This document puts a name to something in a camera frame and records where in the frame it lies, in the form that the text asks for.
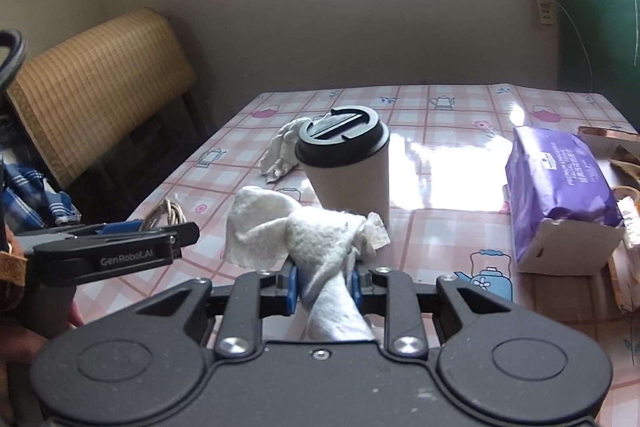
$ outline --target black cup lid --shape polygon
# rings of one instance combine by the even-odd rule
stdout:
[[[388,141],[389,128],[372,108],[335,107],[322,120],[300,128],[296,157],[312,167],[342,167],[373,156]]]

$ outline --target table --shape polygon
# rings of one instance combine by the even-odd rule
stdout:
[[[320,117],[339,105],[374,108],[391,131],[390,235],[373,260],[433,283],[443,273],[495,291],[594,338],[609,353],[614,379],[599,421],[603,427],[640,425],[640,321],[623,316],[606,275],[544,277],[518,273],[512,260],[504,165],[513,127],[534,125],[577,132],[591,125],[635,132],[599,94],[495,86],[381,86],[267,92],[250,102],[140,204],[144,216],[162,198],[177,200],[201,238],[168,267],[91,283],[76,301],[87,320],[117,311],[194,277],[214,285],[243,273],[222,259],[226,215],[243,186],[267,187],[257,168],[276,131],[301,116]],[[300,169],[269,188],[319,206]],[[494,267],[491,273],[480,273]],[[300,339],[306,315],[270,317],[265,338]],[[431,343],[433,323],[425,317]]]

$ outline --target paper cup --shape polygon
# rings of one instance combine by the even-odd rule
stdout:
[[[389,220],[389,129],[369,107],[337,107],[300,129],[296,156],[324,208]]]

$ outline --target electrical outlet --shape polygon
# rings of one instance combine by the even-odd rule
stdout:
[[[543,25],[553,26],[556,23],[551,0],[538,0],[538,13]]]

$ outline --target tissue box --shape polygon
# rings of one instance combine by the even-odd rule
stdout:
[[[506,174],[519,270],[594,275],[607,264],[623,236],[622,216],[586,143],[516,127]]]

